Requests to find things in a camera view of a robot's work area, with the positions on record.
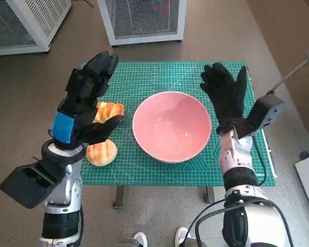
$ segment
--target table leg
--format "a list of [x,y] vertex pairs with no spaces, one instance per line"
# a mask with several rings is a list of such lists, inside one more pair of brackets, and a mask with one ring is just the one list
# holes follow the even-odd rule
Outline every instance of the table leg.
[[211,204],[215,202],[215,196],[214,196],[214,188],[206,186],[205,192],[204,192],[204,200],[206,204]]
[[124,206],[124,186],[117,185],[115,193],[115,202],[112,203],[113,209],[123,208]]

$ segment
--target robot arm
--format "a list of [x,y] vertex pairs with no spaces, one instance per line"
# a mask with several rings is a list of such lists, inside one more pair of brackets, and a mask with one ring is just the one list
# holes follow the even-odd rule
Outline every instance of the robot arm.
[[285,229],[293,246],[283,213],[261,190],[264,181],[258,184],[250,154],[253,144],[250,135],[272,123],[284,102],[269,93],[259,98],[248,117],[244,118],[246,75],[243,66],[234,81],[221,63],[206,65],[201,73],[203,83],[200,87],[208,94],[219,122],[216,130],[221,145],[219,164],[226,194],[224,209],[197,221],[195,232],[199,247],[202,246],[200,224],[220,213],[225,214],[222,234],[228,246],[281,247],[285,241]]
[[102,52],[82,69],[74,69],[49,131],[51,140],[34,164],[17,167],[0,184],[0,189],[26,208],[45,201],[40,247],[80,246],[83,233],[81,206],[82,159],[86,147],[104,142],[122,121],[115,116],[105,123],[93,123],[97,97],[107,91],[118,63],[116,55]]
[[[236,139],[235,130],[231,130],[221,136],[220,144],[219,162],[226,189],[225,207],[239,200],[268,200],[258,187],[252,167],[252,138]],[[228,246],[281,247],[285,242],[285,225],[272,205],[251,204],[225,213],[222,234]]]

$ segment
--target metal mesh panel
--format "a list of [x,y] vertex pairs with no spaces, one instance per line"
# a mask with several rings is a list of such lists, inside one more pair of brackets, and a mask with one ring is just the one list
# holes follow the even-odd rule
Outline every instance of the metal mesh panel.
[[26,0],[25,4],[47,37],[52,32],[66,7],[65,0]]
[[179,0],[106,0],[116,39],[177,34]]
[[0,47],[35,44],[5,0],[0,0]]

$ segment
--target cable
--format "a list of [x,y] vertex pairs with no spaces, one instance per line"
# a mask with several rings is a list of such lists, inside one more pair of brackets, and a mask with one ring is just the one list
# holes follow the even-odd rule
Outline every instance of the cable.
[[193,222],[191,223],[190,227],[188,228],[187,233],[186,233],[186,235],[185,235],[185,238],[184,238],[183,242],[180,244],[180,246],[184,246],[184,244],[185,244],[185,242],[186,242],[186,240],[187,240],[187,236],[188,236],[188,234],[190,233],[190,230],[191,230],[191,228],[194,226],[195,222],[198,220],[198,218],[199,218],[207,209],[209,209],[210,207],[213,207],[214,205],[219,204],[219,203],[224,202],[224,201],[225,201],[225,199],[219,200],[219,201],[217,201],[217,202],[213,202],[211,205],[208,205],[207,207],[205,207],[205,208],[197,215],[197,217],[193,220]]
[[260,148],[259,148],[258,141],[256,140],[254,135],[252,135],[252,139],[253,139],[253,142],[254,142],[254,145],[255,145],[256,152],[257,152],[257,154],[258,154],[258,156],[260,158],[261,165],[263,167],[264,176],[263,176],[263,180],[259,183],[259,186],[262,186],[266,182],[266,180],[267,180],[268,173],[267,173],[266,166],[264,164],[263,157],[262,157],[262,155],[260,153]]
[[288,73],[286,76],[284,76],[282,79],[280,79],[279,82],[276,83],[275,86],[271,90],[268,91],[267,94],[273,94],[275,90],[283,84],[288,78],[290,78],[292,75],[294,75],[296,72],[298,72],[300,69],[305,67],[308,64],[308,60],[304,60],[302,63],[300,63],[296,68],[294,68],[290,73]]
[[232,206],[229,206],[229,207],[226,207],[226,208],[223,208],[223,209],[219,209],[217,211],[208,213],[208,214],[204,215],[203,217],[201,217],[195,225],[195,233],[196,233],[196,240],[197,240],[198,247],[202,247],[202,243],[201,243],[201,239],[200,239],[200,235],[199,235],[199,227],[200,227],[200,225],[203,221],[207,220],[208,218],[210,218],[212,216],[222,214],[222,213],[225,213],[225,212],[228,212],[228,211],[231,211],[231,210],[235,210],[237,208],[245,207],[245,206],[251,205],[253,203],[260,203],[260,202],[269,203],[271,206],[273,206],[278,211],[278,213],[282,217],[282,220],[283,220],[284,225],[285,225],[289,245],[291,247],[294,247],[292,236],[290,234],[290,230],[289,230],[289,227],[288,227],[288,223],[287,223],[287,220],[286,220],[283,212],[274,202],[263,199],[263,198],[254,198],[254,199],[251,199],[251,200],[244,202],[244,203],[241,203],[241,204],[232,205]]
[[82,205],[80,206],[80,218],[81,218],[80,237],[79,237],[79,239],[77,241],[77,245],[76,246],[80,246],[81,245],[81,240],[82,240],[82,235],[83,235],[84,218],[83,218]]
[[89,6],[92,7],[92,9],[94,8],[94,5],[88,0],[71,0],[71,2],[76,2],[76,1],[85,1]]

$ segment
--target bowl rim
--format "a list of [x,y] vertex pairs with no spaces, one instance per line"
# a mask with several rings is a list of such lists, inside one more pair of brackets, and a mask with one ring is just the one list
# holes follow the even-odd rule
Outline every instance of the bowl rim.
[[[137,114],[137,112],[139,111],[139,109],[141,108],[141,106],[148,100],[150,100],[152,97],[155,97],[155,96],[158,96],[160,94],[167,94],[167,93],[177,93],[177,94],[183,94],[187,97],[190,97],[196,101],[198,101],[198,103],[200,103],[201,107],[205,110],[207,116],[208,116],[208,119],[209,119],[209,122],[210,122],[210,130],[209,130],[209,133],[208,133],[208,136],[206,138],[206,142],[204,143],[204,145],[201,147],[201,149],[195,153],[195,155],[193,156],[190,156],[188,157],[187,159],[181,159],[181,160],[162,160],[158,157],[155,157],[151,154],[151,152],[149,152],[145,147],[143,147],[141,144],[140,144],[140,141],[138,140],[138,138],[136,137],[135,135],[135,128],[134,128],[134,125],[135,125],[135,115]],[[182,163],[182,162],[185,162],[185,161],[188,161],[188,160],[191,160],[192,158],[196,157],[198,154],[200,154],[200,152],[206,147],[208,141],[210,140],[210,137],[211,137],[211,133],[212,133],[212,120],[211,120],[211,116],[210,114],[208,113],[208,110],[206,109],[206,107],[198,100],[196,99],[195,97],[189,95],[189,94],[186,94],[186,93],[183,93],[183,92],[179,92],[179,91],[164,91],[164,92],[160,92],[160,93],[156,93],[156,94],[153,94],[151,96],[149,96],[148,98],[146,98],[145,100],[142,101],[142,103],[138,106],[138,108],[136,109],[136,111],[134,112],[134,115],[133,115],[133,120],[132,120],[132,130],[133,130],[133,135],[134,135],[134,138],[136,140],[136,142],[138,143],[138,145],[143,149],[144,152],[146,152],[148,155],[150,155],[151,157],[153,157],[154,159],[158,160],[158,161],[161,161],[161,162],[164,162],[164,163],[171,163],[171,164],[175,164],[175,163]]]

